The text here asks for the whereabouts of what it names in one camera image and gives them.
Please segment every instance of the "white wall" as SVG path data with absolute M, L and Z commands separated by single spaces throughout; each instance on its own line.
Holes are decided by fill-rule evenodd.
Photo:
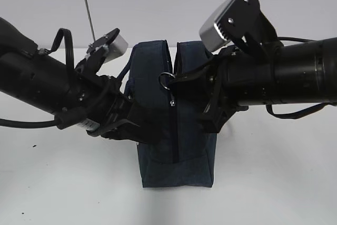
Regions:
M 119 27 L 130 45 L 166 38 L 197 40 L 209 12 L 224 0 L 88 0 L 96 38 Z M 59 27 L 71 29 L 75 47 L 92 42 L 84 0 L 0 0 L 7 19 L 42 47 Z
M 84 52 L 75 51 L 77 60 Z M 129 53 L 101 73 L 116 75 Z M 54 57 L 63 60 L 64 51 Z M 52 118 L 4 94 L 0 103 L 2 118 Z M 274 119 L 261 106 L 238 113 L 219 134 L 211 189 L 142 189 L 132 141 L 77 127 L 0 128 L 0 224 L 333 225 L 335 113 L 327 107 L 297 121 Z

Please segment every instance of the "robotic arm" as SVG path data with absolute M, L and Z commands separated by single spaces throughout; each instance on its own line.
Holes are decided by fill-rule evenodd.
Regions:
M 38 50 L 0 18 L 0 91 L 54 115 L 49 122 L 0 120 L 0 125 L 64 129 L 79 124 L 91 136 L 156 143 L 160 132 L 155 112 L 124 96 L 121 78 L 96 75 L 103 63 L 124 54 L 127 43 L 119 32 L 96 40 L 75 67 L 69 30 L 58 31 L 51 50 Z M 284 46 L 259 0 L 227 0 L 202 26 L 200 37 L 208 54 L 229 42 L 234 45 L 188 73 L 181 72 L 178 59 L 172 79 L 162 85 L 200 107 L 205 132 L 218 133 L 249 105 L 264 104 L 273 116 L 298 119 L 337 102 L 337 38 Z M 66 64 L 49 56 L 63 38 Z M 321 104 L 291 114 L 273 113 L 273 104 L 287 103 Z
M 63 38 L 66 64 L 48 55 L 58 49 Z M 54 115 L 49 122 L 1 119 L 0 125 L 64 129 L 78 124 L 91 136 L 155 143 L 159 132 L 153 127 L 151 111 L 120 92 L 122 80 L 96 75 L 104 62 L 124 54 L 126 48 L 115 29 L 95 41 L 74 68 L 69 30 L 58 31 L 50 51 L 38 50 L 32 40 L 0 18 L 0 91 Z
M 229 42 L 208 63 L 190 73 L 177 71 L 167 84 L 176 96 L 200 105 L 208 133 L 250 105 L 266 105 L 281 119 L 299 119 L 337 102 L 337 38 L 311 41 L 278 37 L 259 0 L 227 0 L 205 22 L 200 37 L 210 52 Z M 281 40 L 303 42 L 284 46 Z M 320 103 L 274 114 L 273 104 Z

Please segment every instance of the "black cylindrical motor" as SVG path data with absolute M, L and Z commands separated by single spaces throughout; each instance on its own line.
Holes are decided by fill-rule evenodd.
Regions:
M 77 75 L 77 94 L 73 94 L 66 65 L 48 55 L 26 56 L 16 52 L 0 54 L 0 91 L 45 112 L 56 114 L 82 106 L 87 108 L 99 96 L 103 83 L 92 83 Z M 95 130 L 110 113 L 115 95 L 108 93 L 82 122 Z
M 236 53 L 223 73 L 238 105 L 337 102 L 337 38 L 282 47 L 273 63 Z

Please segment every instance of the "black cable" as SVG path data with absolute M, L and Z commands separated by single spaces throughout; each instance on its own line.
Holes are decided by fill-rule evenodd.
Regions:
M 104 89 L 100 93 L 100 95 L 97 97 L 97 99 L 91 105 L 89 105 L 85 109 L 86 113 L 88 113 L 88 114 L 92 111 L 92 109 L 94 109 L 101 102 L 101 100 L 104 98 L 104 96 L 109 91 L 109 88 L 110 88 L 110 79 L 107 76 L 104 76 L 104 77 L 105 77 L 105 86 L 104 86 Z
M 65 28 L 60 28 L 57 31 L 55 36 L 52 48 L 46 52 L 46 54 L 51 54 L 56 52 L 60 47 L 61 41 L 64 38 L 64 47 L 65 47 L 65 61 L 66 61 L 66 70 L 69 81 L 69 86 L 71 92 L 75 95 L 77 93 L 77 79 L 75 73 L 75 61 L 74 61 L 74 49 L 73 49 L 73 37 L 70 30 Z
M 284 113 L 284 114 L 275 114 L 273 112 L 272 105 L 266 105 L 265 107 L 267 109 L 267 112 L 276 118 L 297 120 L 305 116 L 308 116 L 310 114 L 316 113 L 319 110 L 322 110 L 327 105 L 333 105 L 333 104 L 332 103 L 321 103 L 321 104 L 313 105 L 311 107 L 308 107 L 306 109 L 303 109 L 303 110 L 300 110 L 294 113 Z
M 289 42 L 314 42 L 315 40 L 309 40 L 309 39 L 301 39 L 301 38 L 295 38 L 295 37 L 278 37 L 280 41 L 289 41 Z
M 17 128 L 17 129 L 42 129 L 50 128 L 52 126 L 57 126 L 60 124 L 60 121 L 44 121 L 44 122 L 22 122 L 22 121 L 10 121 L 0 119 L 0 126 L 5 126 L 8 128 Z

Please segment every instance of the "zipper pull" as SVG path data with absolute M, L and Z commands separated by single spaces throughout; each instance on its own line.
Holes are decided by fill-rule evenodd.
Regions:
M 171 101 L 170 101 L 171 106 L 175 106 L 175 99 L 174 96 L 171 94 Z

